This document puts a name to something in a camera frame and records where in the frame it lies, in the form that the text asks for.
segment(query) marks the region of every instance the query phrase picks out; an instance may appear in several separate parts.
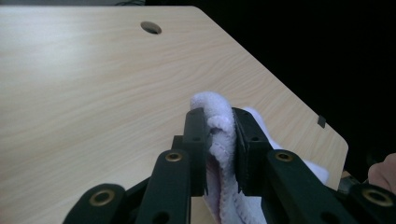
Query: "dark background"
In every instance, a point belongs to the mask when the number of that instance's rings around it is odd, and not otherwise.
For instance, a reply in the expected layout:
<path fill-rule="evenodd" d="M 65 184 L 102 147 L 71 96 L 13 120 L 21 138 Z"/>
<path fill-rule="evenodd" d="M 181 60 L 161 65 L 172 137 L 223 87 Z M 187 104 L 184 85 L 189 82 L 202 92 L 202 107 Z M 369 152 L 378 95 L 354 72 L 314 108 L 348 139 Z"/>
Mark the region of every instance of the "dark background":
<path fill-rule="evenodd" d="M 196 6 L 349 146 L 360 182 L 396 152 L 394 0 L 0 0 L 0 5 Z"/>

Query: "white cloth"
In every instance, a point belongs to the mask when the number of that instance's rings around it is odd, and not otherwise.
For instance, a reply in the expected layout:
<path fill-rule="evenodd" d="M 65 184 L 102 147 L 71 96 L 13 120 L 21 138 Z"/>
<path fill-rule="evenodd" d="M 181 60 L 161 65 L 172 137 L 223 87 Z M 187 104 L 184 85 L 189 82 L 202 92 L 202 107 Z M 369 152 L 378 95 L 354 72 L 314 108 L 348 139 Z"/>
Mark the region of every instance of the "white cloth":
<path fill-rule="evenodd" d="M 266 223 L 261 198 L 247 197 L 242 191 L 238 193 L 233 169 L 236 133 L 232 107 L 227 99 L 213 91 L 199 92 L 191 97 L 191 109 L 199 107 L 204 109 L 207 125 L 212 133 L 212 146 L 206 164 L 208 194 L 204 199 L 213 218 L 219 224 Z M 243 109 L 251 113 L 259 123 L 271 146 L 282 149 L 271 138 L 260 114 L 251 107 Z M 311 161 L 304 162 L 322 183 L 327 181 L 329 173 L 326 169 Z"/>

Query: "round hole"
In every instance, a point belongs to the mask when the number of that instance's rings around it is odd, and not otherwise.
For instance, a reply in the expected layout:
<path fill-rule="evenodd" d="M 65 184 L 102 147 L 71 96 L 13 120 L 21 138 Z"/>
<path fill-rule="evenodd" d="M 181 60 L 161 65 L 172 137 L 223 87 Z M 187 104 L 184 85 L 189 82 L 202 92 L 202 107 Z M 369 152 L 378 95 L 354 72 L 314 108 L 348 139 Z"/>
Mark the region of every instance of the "round hole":
<path fill-rule="evenodd" d="M 94 193 L 90 198 L 92 206 L 103 206 L 110 203 L 114 199 L 114 191 L 111 189 L 101 189 Z"/>
<path fill-rule="evenodd" d="M 326 223 L 331 223 L 331 224 L 337 224 L 340 223 L 340 220 L 338 219 L 338 217 L 330 212 L 324 212 L 322 214 L 320 214 L 320 218 L 326 222 Z"/>
<path fill-rule="evenodd" d="M 165 224 L 169 221 L 169 215 L 165 212 L 158 213 L 152 219 L 153 224 Z"/>
<path fill-rule="evenodd" d="M 276 158 L 280 161 L 292 161 L 293 157 L 286 152 L 278 152 L 275 154 Z"/>
<path fill-rule="evenodd" d="M 180 153 L 171 152 L 171 153 L 167 154 L 165 156 L 165 158 L 167 161 L 180 161 L 181 158 L 183 158 L 183 157 L 181 156 Z"/>
<path fill-rule="evenodd" d="M 363 194 L 364 198 L 371 203 L 375 203 L 383 207 L 393 206 L 393 200 L 388 196 L 388 194 L 385 194 L 379 190 L 363 189 L 361 193 Z"/>
<path fill-rule="evenodd" d="M 140 26 L 143 30 L 153 35 L 159 35 L 162 32 L 161 27 L 151 21 L 142 21 Z"/>

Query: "grommet hole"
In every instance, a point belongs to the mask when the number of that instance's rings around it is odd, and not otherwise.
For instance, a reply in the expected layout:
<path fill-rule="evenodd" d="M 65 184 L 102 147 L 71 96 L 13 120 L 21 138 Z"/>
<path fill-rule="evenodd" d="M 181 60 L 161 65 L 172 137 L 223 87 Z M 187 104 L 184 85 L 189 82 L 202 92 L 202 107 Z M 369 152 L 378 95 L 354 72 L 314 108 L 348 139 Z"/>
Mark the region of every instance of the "grommet hole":
<path fill-rule="evenodd" d="M 142 21 L 140 26 L 143 30 L 152 35 L 159 35 L 163 31 L 159 25 L 151 21 Z"/>

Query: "light wood grain tabletop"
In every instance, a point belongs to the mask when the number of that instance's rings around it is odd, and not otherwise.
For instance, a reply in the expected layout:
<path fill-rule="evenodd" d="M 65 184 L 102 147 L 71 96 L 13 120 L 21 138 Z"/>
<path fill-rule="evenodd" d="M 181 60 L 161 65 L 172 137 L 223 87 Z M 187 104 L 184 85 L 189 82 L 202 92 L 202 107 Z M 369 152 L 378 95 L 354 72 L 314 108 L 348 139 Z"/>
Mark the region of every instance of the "light wood grain tabletop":
<path fill-rule="evenodd" d="M 0 7 L 0 223 L 62 223 L 86 190 L 147 178 L 200 91 L 256 108 L 337 189 L 346 141 L 200 9 Z M 201 198 L 191 215 L 214 223 Z"/>

